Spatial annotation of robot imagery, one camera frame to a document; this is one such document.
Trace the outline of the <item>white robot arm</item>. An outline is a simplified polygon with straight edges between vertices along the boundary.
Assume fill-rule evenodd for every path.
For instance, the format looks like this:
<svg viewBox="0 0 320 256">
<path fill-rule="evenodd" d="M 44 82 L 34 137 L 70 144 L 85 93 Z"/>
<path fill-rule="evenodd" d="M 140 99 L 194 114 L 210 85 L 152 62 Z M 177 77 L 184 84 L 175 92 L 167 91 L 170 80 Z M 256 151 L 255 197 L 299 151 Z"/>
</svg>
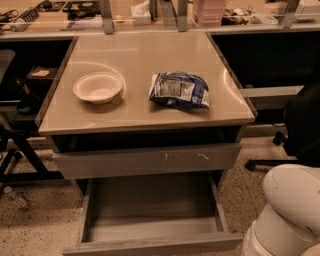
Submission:
<svg viewBox="0 0 320 256">
<path fill-rule="evenodd" d="M 320 243 L 320 169 L 297 164 L 264 177 L 267 204 L 245 234 L 241 256 L 302 256 Z"/>
</svg>

